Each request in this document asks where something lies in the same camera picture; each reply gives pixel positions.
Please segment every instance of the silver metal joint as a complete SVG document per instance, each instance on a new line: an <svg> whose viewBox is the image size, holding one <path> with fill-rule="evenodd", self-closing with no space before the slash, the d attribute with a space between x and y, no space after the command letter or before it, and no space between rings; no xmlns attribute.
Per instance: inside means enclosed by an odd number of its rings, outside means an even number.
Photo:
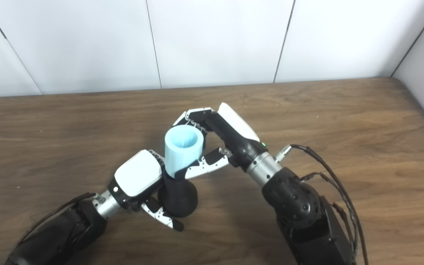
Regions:
<svg viewBox="0 0 424 265"><path fill-rule="evenodd" d="M274 157L274 161L281 162L286 155L291 151L292 147L290 145L284 146L284 148Z"/></svg>
<svg viewBox="0 0 424 265"><path fill-rule="evenodd" d="M114 198L114 196L111 195L109 190L104 191L99 196L98 195L94 196L94 200L92 200L92 203L99 215L101 215L104 219L108 220L117 213L121 206L117 203L116 199Z"/></svg>
<svg viewBox="0 0 424 265"><path fill-rule="evenodd" d="M281 169L282 166L274 161L274 158L268 152L264 152L253 160L246 172L260 187L263 187Z"/></svg>

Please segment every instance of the robotic hand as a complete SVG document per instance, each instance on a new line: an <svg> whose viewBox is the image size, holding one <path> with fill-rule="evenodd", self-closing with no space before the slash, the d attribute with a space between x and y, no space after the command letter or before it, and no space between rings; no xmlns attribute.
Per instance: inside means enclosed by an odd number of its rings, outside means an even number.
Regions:
<svg viewBox="0 0 424 265"><path fill-rule="evenodd" d="M240 167L261 187L264 199L276 212L278 226L298 264L355 264L358 235L365 263L364 237L356 211L343 185L323 159L309 147L288 145L275 157L241 117L222 103L215 112L210 108L185 111L173 124L190 125L202 134L214 132L225 143L177 171L174 178L165 170L165 159L152 150L141 150L114 174L104 193L87 193L72 199L35 223L15 245L6 265L64 264L76 251L81 251L100 237L107 221L120 208L144 210L160 223L182 231L176 218L183 218L197 207L197 190L189 179L222 168L228 164ZM332 179L315 172L299 178L279 163L291 149L301 149L320 162ZM340 192L349 210L354 235L344 210L330 205L305 182L321 176ZM158 200L152 197L158 192ZM30 233L43 221L70 206L66 211ZM333 208L344 221L347 235Z"/></svg>

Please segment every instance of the black cable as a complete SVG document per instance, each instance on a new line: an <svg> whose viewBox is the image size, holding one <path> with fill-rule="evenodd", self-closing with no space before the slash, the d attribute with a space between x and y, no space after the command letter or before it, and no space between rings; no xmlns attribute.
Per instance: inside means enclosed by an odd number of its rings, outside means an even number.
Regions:
<svg viewBox="0 0 424 265"><path fill-rule="evenodd" d="M305 147L305 146L301 146L301 145L297 145L297 144L291 144L290 145L291 148L296 148L296 149L300 149L303 150L304 152L306 152L307 154L309 154L311 157L313 157L313 159L315 159L316 161L318 161L318 163L320 163L327 171L328 173L330 173L330 176L333 178L333 180L335 180L336 184L340 187L341 192L343 193L343 195L346 197L346 199L348 200L348 205L350 206L350 208L348 208L348 210L352 210L353 211L353 215L355 218L355 222L357 224L357 228L358 228L358 233L360 236L360 241L361 241L361 248L362 248L362 252L363 252L363 259L364 259L364 264L365 265L369 265L369 260L367 258L367 250L365 247L365 239L364 239L364 233L362 231L362 225L361 222L359 220L358 214L356 213L356 209L353 206L353 203L351 201L351 199L349 198L348 193L346 192L346 189L343 187L343 184L341 183L341 181L338 179L338 177L336 176L336 174L333 172L333 170L330 168L330 166L328 166L325 161L323 160L323 158L321 158L315 151L313 151L310 147Z"/></svg>
<svg viewBox="0 0 424 265"><path fill-rule="evenodd" d="M37 223L35 223L34 225L32 225L27 232L24 233L24 235L22 235L22 237L17 241L17 243L14 245L14 247L11 249L9 256L7 257L6 260L9 260L12 252L14 251L14 249L20 244L22 243L29 235L30 233L32 233L35 228L37 228L41 223L43 223L45 220L47 220L48 218L52 217L54 214L58 213L59 211L65 209L66 207L68 207L69 205L72 205L73 203L77 203L80 200L84 200L86 198L95 196L96 193L94 192L87 192L83 195L79 195L78 197L72 198L70 201L68 201L67 203L64 203L62 206L58 207L56 210L52 211L52 213L49 213L48 215L45 215L42 219L40 219L39 221L37 221Z"/></svg>

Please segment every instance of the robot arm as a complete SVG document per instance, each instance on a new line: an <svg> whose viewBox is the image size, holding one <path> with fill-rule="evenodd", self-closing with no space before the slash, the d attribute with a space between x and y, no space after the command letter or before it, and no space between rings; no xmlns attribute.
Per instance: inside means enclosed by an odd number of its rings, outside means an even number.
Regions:
<svg viewBox="0 0 424 265"><path fill-rule="evenodd" d="M220 153L227 157L232 166L242 168L261 187L264 199L276 212L278 226L298 264L355 264L358 232L363 239L355 209L333 171L312 149L288 145L276 157L271 156L251 127L225 103L217 112L210 108L184 112L175 124L190 124L203 133L213 131L222 139L226 149L221 149ZM293 147L304 150L323 164L335 181L323 173L299 178L289 168L281 166L279 162ZM350 240L340 226L332 205L304 183L317 174L332 183L347 203L355 227L355 240L348 229L343 209L333 205L345 221Z"/></svg>

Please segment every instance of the wood grain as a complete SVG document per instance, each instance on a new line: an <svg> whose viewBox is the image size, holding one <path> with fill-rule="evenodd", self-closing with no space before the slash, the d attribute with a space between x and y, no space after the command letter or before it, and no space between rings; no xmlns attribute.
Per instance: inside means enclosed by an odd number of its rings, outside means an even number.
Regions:
<svg viewBox="0 0 424 265"><path fill-rule="evenodd" d="M424 265L424 112L391 78L0 98L0 264L32 223L72 197L104 191L137 151L163 153L182 111L222 101L271 153L298 143L325 158L358 210L372 264ZM209 148L220 145L209 138ZM298 174L321 170L298 151L283 164ZM295 263L248 175L227 167L194 183L199 207L182 219L183 233L122 212L71 264ZM340 201L326 183L313 185Z"/></svg>

